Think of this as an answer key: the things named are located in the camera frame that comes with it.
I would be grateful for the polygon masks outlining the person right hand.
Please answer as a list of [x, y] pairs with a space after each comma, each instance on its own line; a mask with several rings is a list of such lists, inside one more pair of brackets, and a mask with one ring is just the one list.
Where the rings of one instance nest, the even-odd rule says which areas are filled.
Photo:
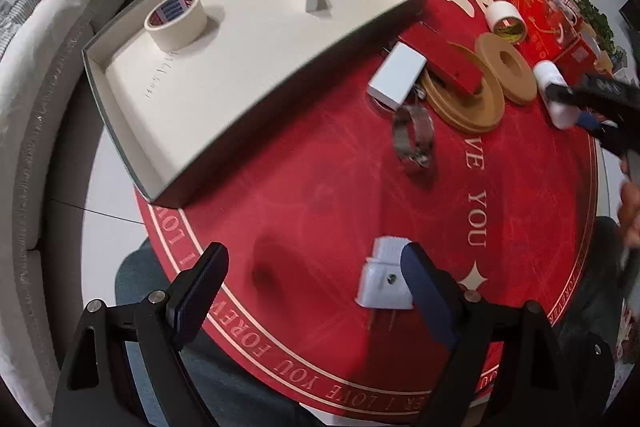
[[629, 248], [640, 246], [640, 190], [631, 179], [627, 179], [620, 186], [620, 234], [624, 244]]

